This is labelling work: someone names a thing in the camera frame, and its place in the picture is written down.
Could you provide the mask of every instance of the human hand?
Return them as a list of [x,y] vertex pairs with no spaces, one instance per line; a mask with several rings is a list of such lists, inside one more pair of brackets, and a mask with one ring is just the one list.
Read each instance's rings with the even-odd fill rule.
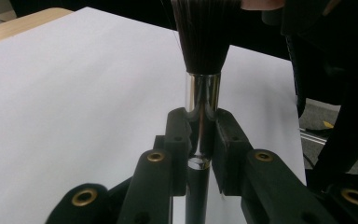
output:
[[242,0],[241,8],[245,10],[274,10],[283,7],[285,0]]

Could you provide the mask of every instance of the brush ferrule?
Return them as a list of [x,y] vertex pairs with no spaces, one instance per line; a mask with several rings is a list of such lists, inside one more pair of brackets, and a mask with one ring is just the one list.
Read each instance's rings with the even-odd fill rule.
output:
[[192,128],[190,157],[209,160],[213,152],[220,73],[188,74],[186,82],[186,112]]

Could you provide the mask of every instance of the brush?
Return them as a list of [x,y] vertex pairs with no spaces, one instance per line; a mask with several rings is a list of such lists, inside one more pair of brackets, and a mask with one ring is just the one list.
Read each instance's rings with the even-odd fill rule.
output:
[[186,113],[192,148],[188,157],[186,224],[205,223],[210,161],[221,70],[239,0],[172,0],[186,65]]

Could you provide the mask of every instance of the wooden surface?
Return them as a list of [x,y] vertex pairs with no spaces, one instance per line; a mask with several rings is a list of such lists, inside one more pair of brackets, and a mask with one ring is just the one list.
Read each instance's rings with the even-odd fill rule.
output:
[[53,7],[13,21],[1,23],[0,40],[30,30],[49,21],[54,21],[70,13],[72,13],[70,10]]

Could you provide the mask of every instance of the brush bristles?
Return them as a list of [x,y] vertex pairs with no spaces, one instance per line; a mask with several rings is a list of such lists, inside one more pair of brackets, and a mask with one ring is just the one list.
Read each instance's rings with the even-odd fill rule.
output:
[[176,27],[188,73],[218,74],[225,63],[231,22],[239,0],[172,0]]

